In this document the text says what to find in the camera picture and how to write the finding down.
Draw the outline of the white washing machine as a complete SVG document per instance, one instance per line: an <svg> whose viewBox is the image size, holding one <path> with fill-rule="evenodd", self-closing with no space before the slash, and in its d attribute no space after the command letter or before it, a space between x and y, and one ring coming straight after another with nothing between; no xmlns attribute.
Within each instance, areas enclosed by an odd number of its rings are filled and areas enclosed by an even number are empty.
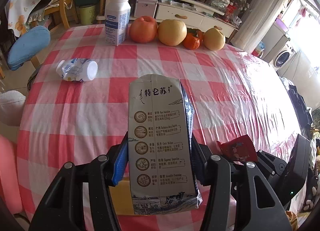
<svg viewBox="0 0 320 231"><path fill-rule="evenodd" d="M296 54L287 28L274 22L262 39L265 46L261 59L275 70L286 65Z"/></svg>

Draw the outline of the white cushioned stool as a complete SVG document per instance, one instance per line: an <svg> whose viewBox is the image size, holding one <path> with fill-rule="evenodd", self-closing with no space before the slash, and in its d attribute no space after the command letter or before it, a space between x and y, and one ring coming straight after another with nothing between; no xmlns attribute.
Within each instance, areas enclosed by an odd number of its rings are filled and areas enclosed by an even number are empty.
<svg viewBox="0 0 320 231"><path fill-rule="evenodd" d="M26 96L16 90L1 93L0 120L7 126L20 126Z"/></svg>

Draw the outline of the tall white milk carton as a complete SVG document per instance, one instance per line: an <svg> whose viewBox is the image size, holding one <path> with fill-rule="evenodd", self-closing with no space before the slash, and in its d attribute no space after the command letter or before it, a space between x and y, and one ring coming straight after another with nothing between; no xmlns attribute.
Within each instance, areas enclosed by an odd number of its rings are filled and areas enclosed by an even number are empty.
<svg viewBox="0 0 320 231"><path fill-rule="evenodd" d="M105 34L108 44L118 46L125 41L129 27L129 0L107 0L105 6Z"/></svg>

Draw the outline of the yellow square sponge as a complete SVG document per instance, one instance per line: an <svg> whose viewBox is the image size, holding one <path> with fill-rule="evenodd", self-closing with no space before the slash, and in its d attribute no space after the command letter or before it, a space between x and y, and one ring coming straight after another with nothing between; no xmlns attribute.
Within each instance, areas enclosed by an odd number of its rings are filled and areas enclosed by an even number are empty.
<svg viewBox="0 0 320 231"><path fill-rule="evenodd" d="M129 178L123 178L117 186L109 187L109 190L116 214L134 215Z"/></svg>

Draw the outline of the white TV cabinet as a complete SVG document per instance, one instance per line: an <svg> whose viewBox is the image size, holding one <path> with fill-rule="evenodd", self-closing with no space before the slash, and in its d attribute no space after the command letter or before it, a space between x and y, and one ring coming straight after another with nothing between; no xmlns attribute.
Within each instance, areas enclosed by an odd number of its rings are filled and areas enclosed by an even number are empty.
<svg viewBox="0 0 320 231"><path fill-rule="evenodd" d="M105 5L110 0L100 0L100 10L97 20L103 22L105 20ZM136 0L129 0L131 5L130 20L135 20L135 6ZM230 38L237 31L237 27L223 21L215 16L215 14L222 15L223 12L210 7L204 3L194 0L168 0L162 2L158 0L156 4L153 18L156 21L162 22L167 19L176 19L183 21L188 28L197 28L205 32L212 27L219 27L225 37Z"/></svg>

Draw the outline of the small yellow pear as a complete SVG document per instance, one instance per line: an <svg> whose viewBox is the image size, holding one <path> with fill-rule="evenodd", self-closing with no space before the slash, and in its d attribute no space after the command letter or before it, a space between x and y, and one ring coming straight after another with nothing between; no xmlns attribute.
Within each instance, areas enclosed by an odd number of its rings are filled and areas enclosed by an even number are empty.
<svg viewBox="0 0 320 231"><path fill-rule="evenodd" d="M226 37L222 33L222 28L214 26L208 29L203 36L204 46L211 51L221 50L226 42Z"/></svg>

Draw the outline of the orange patterned white cloth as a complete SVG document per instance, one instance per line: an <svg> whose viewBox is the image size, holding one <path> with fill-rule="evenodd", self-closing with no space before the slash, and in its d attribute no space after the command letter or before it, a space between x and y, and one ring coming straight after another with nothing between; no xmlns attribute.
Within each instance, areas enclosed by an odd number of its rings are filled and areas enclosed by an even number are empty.
<svg viewBox="0 0 320 231"><path fill-rule="evenodd" d="M25 23L32 10L41 0L10 0L7 11L8 29L13 30L16 37L27 32Z"/></svg>

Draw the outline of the red snack wrapper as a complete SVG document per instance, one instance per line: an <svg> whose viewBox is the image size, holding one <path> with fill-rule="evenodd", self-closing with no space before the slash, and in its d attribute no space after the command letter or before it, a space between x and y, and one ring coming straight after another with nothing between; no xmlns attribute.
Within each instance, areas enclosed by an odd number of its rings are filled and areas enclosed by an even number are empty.
<svg viewBox="0 0 320 231"><path fill-rule="evenodd" d="M248 135L221 143L217 141L222 154L232 162L258 162L254 144Z"/></svg>

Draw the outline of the blue cushioned stool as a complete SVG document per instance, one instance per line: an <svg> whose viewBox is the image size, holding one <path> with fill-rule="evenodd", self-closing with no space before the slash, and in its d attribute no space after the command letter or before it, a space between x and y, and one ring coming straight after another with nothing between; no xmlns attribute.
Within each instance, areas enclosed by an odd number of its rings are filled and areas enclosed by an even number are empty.
<svg viewBox="0 0 320 231"><path fill-rule="evenodd" d="M18 38L12 45L7 59L10 70L17 70L25 62L31 61L34 68L40 67L37 54L51 41L50 31L44 26L36 26Z"/></svg>

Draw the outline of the pink checkered tablecloth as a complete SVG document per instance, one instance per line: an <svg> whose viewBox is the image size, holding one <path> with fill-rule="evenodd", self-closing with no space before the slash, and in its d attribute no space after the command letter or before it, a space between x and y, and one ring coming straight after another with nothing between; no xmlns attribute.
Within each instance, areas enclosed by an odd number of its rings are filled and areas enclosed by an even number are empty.
<svg viewBox="0 0 320 231"><path fill-rule="evenodd" d="M231 46L218 52L152 42L109 46L102 26L65 33L47 57L27 98L18 141L18 178L33 216L57 171L87 163L121 140L128 104L164 98L171 83L130 87L141 76L179 80L195 108L194 135L217 142L249 135L258 150L288 159L299 126L276 72Z"/></svg>

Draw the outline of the small orange persimmon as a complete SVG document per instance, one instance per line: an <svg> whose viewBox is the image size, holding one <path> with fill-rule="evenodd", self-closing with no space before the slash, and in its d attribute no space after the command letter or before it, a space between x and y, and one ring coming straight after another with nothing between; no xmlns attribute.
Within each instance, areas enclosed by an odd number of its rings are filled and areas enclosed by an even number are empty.
<svg viewBox="0 0 320 231"><path fill-rule="evenodd" d="M187 29L187 35L182 44L189 50L196 50L203 41L204 33L200 29Z"/></svg>

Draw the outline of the red apple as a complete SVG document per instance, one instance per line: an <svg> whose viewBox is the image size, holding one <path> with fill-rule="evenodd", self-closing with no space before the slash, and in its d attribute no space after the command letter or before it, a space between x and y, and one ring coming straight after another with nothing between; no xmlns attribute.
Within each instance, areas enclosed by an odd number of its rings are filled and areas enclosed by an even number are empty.
<svg viewBox="0 0 320 231"><path fill-rule="evenodd" d="M158 25L153 17L141 16L130 25L129 36L137 43L148 43L155 39L157 29Z"/></svg>

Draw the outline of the pink plastic basin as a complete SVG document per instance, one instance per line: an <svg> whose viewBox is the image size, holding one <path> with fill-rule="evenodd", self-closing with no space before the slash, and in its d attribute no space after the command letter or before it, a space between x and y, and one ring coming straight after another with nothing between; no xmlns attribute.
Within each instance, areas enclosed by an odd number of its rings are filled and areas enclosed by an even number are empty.
<svg viewBox="0 0 320 231"><path fill-rule="evenodd" d="M0 139L1 199L12 214L23 211L18 185L16 144L1 136Z"/></svg>

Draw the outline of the grey milk carton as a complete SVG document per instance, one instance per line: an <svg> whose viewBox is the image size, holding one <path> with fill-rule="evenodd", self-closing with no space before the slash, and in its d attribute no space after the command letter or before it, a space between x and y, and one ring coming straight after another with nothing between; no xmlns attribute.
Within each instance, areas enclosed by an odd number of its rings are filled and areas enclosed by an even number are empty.
<svg viewBox="0 0 320 231"><path fill-rule="evenodd" d="M136 215L173 214L202 203L191 166L193 116L178 79L147 74L130 83L129 175Z"/></svg>

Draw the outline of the pink storage box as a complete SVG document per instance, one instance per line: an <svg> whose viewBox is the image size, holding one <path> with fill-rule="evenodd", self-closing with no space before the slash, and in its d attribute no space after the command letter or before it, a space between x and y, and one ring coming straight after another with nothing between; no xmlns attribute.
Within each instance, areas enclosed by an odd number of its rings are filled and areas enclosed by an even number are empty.
<svg viewBox="0 0 320 231"><path fill-rule="evenodd" d="M150 16L155 17L158 0L136 0L134 17Z"/></svg>

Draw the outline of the light green trash bin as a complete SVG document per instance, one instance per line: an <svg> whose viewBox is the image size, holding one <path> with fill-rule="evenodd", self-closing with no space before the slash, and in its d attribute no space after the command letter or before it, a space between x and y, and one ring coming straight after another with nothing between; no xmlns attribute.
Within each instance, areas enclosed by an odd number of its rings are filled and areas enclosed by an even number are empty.
<svg viewBox="0 0 320 231"><path fill-rule="evenodd" d="M93 24L96 20L96 5L83 5L79 7L80 22L82 25Z"/></svg>

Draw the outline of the crushed white plastic bottle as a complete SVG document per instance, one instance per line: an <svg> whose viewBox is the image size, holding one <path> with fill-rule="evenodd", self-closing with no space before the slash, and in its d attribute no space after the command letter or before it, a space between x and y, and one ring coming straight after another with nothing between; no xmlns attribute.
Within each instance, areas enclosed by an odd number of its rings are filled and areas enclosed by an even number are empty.
<svg viewBox="0 0 320 231"><path fill-rule="evenodd" d="M98 64L91 59L74 58L62 60L56 68L56 73L64 81L86 82L97 76Z"/></svg>

